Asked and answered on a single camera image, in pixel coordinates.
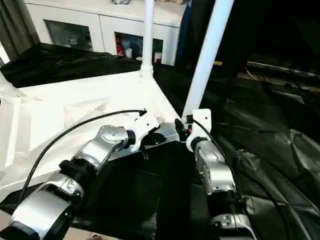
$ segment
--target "curtain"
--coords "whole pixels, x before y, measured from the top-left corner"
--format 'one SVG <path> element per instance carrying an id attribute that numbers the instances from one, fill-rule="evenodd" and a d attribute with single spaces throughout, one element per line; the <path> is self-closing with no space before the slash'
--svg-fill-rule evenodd
<path id="1" fill-rule="evenodd" d="M 11 61 L 39 42 L 23 0 L 0 0 L 0 41 Z"/>

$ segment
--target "cabinet door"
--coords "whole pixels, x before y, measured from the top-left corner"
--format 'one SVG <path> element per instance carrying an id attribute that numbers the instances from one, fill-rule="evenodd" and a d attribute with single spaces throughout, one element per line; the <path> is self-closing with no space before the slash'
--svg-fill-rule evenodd
<path id="1" fill-rule="evenodd" d="M 120 40 L 124 55 L 126 54 L 126 47 L 130 46 L 132 49 L 132 57 L 137 57 L 138 50 L 135 50 L 135 48 L 139 48 L 140 50 L 142 48 L 141 41 L 144 35 L 144 22 L 100 15 L 100 23 L 105 52 L 116 55 L 116 40 Z M 162 52 L 162 64 L 172 66 L 175 64 L 178 38 L 179 28 L 153 24 L 153 53 Z"/>
<path id="2" fill-rule="evenodd" d="M 105 51 L 99 15 L 35 4 L 27 8 L 42 43 Z"/>

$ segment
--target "black surface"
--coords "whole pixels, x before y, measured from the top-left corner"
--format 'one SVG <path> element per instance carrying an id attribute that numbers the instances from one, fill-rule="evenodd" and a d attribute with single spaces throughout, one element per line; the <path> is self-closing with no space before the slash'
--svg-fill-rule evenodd
<path id="1" fill-rule="evenodd" d="M 141 62 L 49 45 L 38 45 L 1 71 L 16 87 L 135 71 Z M 154 78 L 178 113 L 191 72 L 156 65 Z M 212 111 L 212 134 L 233 167 L 238 190 L 263 240 L 320 236 L 319 96 L 266 82 L 209 79 L 202 108 Z M 122 239 L 205 239 L 209 212 L 193 169 L 193 156 L 179 143 L 111 162 L 96 180 L 74 226 Z M 12 213 L 15 195 L 1 209 Z"/>

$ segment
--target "shelf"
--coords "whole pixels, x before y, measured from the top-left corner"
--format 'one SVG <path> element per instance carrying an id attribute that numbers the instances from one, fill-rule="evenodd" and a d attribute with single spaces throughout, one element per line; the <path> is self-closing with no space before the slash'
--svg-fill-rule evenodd
<path id="1" fill-rule="evenodd" d="M 130 4 L 116 5 L 111 0 L 24 0 L 26 4 L 75 10 L 135 21 L 144 21 L 145 1 L 131 0 Z M 154 3 L 155 24 L 179 28 L 187 4 L 156 1 Z"/>

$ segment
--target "white cabinet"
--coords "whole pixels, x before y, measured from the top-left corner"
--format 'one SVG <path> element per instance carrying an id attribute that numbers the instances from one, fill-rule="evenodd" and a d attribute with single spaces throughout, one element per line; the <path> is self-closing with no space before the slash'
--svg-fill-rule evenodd
<path id="1" fill-rule="evenodd" d="M 142 56 L 144 0 L 115 5 L 111 0 L 24 0 L 40 41 L 116 55 Z M 185 5 L 156 1 L 153 19 L 153 53 L 161 63 L 174 65 Z"/>
<path id="2" fill-rule="evenodd" d="M 105 51 L 98 14 L 35 4 L 27 8 L 42 43 Z"/>

